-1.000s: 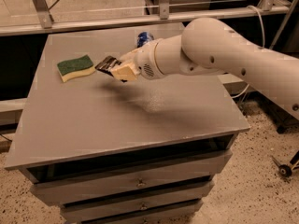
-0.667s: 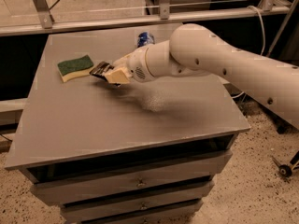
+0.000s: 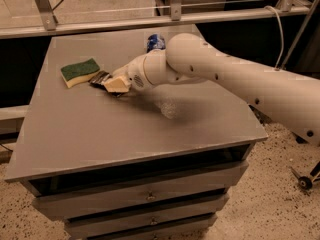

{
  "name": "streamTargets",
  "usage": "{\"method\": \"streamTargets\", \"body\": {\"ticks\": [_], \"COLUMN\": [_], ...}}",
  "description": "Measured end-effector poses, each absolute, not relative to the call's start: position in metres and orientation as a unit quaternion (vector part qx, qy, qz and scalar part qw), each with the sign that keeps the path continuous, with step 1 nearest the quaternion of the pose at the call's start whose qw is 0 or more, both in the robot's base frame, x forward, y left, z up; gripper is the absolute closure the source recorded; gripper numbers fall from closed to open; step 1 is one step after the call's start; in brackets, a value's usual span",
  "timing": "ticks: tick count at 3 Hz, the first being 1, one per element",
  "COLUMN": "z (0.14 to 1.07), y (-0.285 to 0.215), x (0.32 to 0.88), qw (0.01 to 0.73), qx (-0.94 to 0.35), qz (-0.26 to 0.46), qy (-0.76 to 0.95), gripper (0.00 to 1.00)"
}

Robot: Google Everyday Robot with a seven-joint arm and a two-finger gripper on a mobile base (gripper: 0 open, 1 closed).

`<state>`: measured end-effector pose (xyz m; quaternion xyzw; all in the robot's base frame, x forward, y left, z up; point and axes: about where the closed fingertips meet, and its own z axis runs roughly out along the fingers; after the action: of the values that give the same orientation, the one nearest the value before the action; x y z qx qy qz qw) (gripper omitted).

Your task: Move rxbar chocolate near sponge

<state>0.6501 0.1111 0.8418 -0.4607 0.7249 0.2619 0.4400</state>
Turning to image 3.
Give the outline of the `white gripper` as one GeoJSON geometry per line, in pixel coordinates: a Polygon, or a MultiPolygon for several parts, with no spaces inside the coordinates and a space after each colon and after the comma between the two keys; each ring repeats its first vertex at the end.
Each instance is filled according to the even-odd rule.
{"type": "Polygon", "coordinates": [[[131,88],[142,91],[148,87],[144,75],[145,55],[140,55],[131,62],[116,69],[112,78],[106,80],[103,86],[109,93],[127,93],[131,88]]]}

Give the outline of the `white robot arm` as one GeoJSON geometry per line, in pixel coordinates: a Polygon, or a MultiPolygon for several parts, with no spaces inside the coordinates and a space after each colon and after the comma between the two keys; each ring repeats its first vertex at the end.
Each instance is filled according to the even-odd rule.
{"type": "Polygon", "coordinates": [[[110,93],[144,91],[162,84],[210,80],[305,141],[320,145],[320,81],[220,52],[203,38],[180,33],[115,70],[110,93]]]}

